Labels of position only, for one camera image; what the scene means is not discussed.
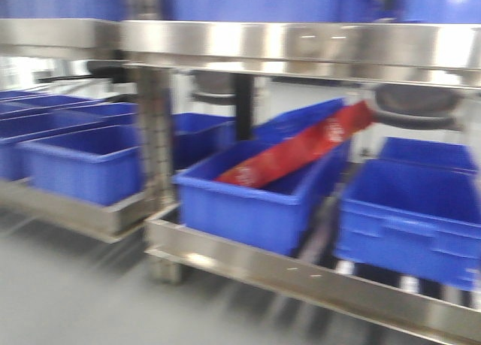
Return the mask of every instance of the stainless steel shelf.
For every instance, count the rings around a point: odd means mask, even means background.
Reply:
[[[481,343],[481,313],[278,256],[175,223],[172,206],[147,220],[147,253],[447,344]],[[176,271],[169,271],[177,276]]]
[[[25,180],[0,180],[0,205],[109,244],[139,229],[149,214],[143,193],[102,207],[33,189]]]
[[[481,87],[481,26],[125,21],[133,62],[356,82]]]
[[[90,19],[0,20],[0,54],[58,59],[114,59],[116,22]]]

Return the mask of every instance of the gray floor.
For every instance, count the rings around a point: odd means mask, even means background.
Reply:
[[[140,233],[107,245],[28,219],[0,210],[2,345],[427,344],[202,271],[157,283]]]

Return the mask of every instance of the blue plastic bin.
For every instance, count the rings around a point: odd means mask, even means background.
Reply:
[[[231,22],[339,22],[346,0],[163,0],[170,20]],[[348,0],[343,15],[353,22],[371,20],[373,0]]]
[[[136,106],[135,103],[121,102],[81,105],[68,109],[98,115],[104,119],[106,126],[115,126],[135,124]]]
[[[42,92],[29,92],[29,91],[1,91],[0,92],[0,101],[11,101],[16,98],[25,98],[25,97],[38,97],[40,95],[46,95],[46,93]]]
[[[380,16],[380,0],[340,0],[340,22],[372,22]]]
[[[398,0],[401,21],[481,23],[481,0]]]
[[[10,18],[124,20],[126,0],[4,0]]]
[[[32,98],[17,98],[13,101],[14,103],[29,104],[36,107],[48,107],[50,109],[54,108],[69,108],[76,107],[80,105],[97,104],[100,103],[99,99],[91,99],[84,97],[73,97],[70,95],[45,95],[41,97]]]
[[[311,106],[284,112],[254,128],[254,135],[263,142],[278,144],[294,137],[307,127],[331,116],[343,107],[343,99],[335,98]]]
[[[235,143],[232,117],[200,113],[174,115],[174,166],[187,168]]]
[[[471,290],[481,208],[471,176],[367,161],[341,201],[336,256]]]
[[[349,144],[264,189],[213,181],[269,146],[258,141],[238,142],[175,176],[182,222],[199,231],[289,255],[298,246],[314,205],[332,192],[340,179]]]
[[[27,177],[18,143],[100,126],[98,117],[84,113],[45,113],[0,120],[0,178],[19,180]]]
[[[139,143],[132,126],[110,126],[20,147],[34,187],[108,206],[142,190]]]
[[[445,168],[473,175],[479,171],[469,149],[460,144],[390,137],[386,139],[378,157],[379,159]]]
[[[44,108],[29,106],[27,104],[0,102],[0,120],[31,116],[32,114],[41,114],[45,112],[47,112],[47,110]]]

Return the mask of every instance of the metal rack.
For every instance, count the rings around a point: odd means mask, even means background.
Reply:
[[[237,138],[250,137],[253,76],[349,83],[481,88],[481,26],[359,23],[123,23],[122,49],[139,83],[153,145],[147,220],[153,272],[180,280],[180,264],[287,294],[436,343],[481,343],[481,313],[395,285],[316,265],[325,248],[315,231],[298,258],[197,232],[177,222],[171,173],[168,78],[174,68],[234,74]]]
[[[120,23],[87,19],[0,20],[0,54],[56,59],[117,59]],[[107,243],[122,240],[152,213],[145,193],[110,207],[42,192],[27,180],[0,181],[0,203]]]

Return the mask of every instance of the blue storage crate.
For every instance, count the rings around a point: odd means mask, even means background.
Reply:
[[[478,166],[466,146],[442,142],[387,138],[379,159],[445,168],[466,174],[478,173]]]
[[[41,114],[45,113],[46,111],[47,110],[44,108],[29,106],[27,104],[0,102],[0,120],[31,116],[32,114]]]
[[[263,142],[278,144],[331,116],[343,107],[343,103],[342,98],[335,98],[282,113],[255,127],[254,135]]]
[[[481,0],[398,0],[401,21],[481,23]]]
[[[34,187],[108,206],[142,190],[139,143],[132,126],[110,126],[20,147]]]
[[[133,125],[137,113],[135,103],[102,103],[69,107],[69,110],[90,113],[104,119],[106,126]]]
[[[170,0],[173,20],[337,22],[340,0]]]
[[[70,95],[44,95],[41,97],[31,98],[16,98],[11,101],[20,104],[29,104],[36,107],[48,107],[50,109],[55,108],[69,108],[77,107],[80,105],[97,104],[101,103],[99,99],[91,99],[84,97],[73,97]]]
[[[339,21],[372,22],[380,16],[380,0],[340,0]]]
[[[40,95],[46,95],[42,92],[29,92],[29,91],[1,91],[0,92],[0,101],[11,101],[17,98],[25,98],[25,97],[38,97]]]
[[[481,208],[471,176],[370,160],[341,201],[336,256],[471,290]]]
[[[84,113],[44,113],[0,120],[0,178],[27,177],[18,143],[100,126],[101,119]]]
[[[174,118],[174,166],[186,168],[235,143],[234,118],[179,113]]]
[[[331,193],[340,179],[349,143],[263,189],[213,180],[270,146],[241,141],[175,176],[182,222],[199,231],[289,255],[306,230],[315,204]]]
[[[124,20],[126,0],[4,0],[10,18]]]

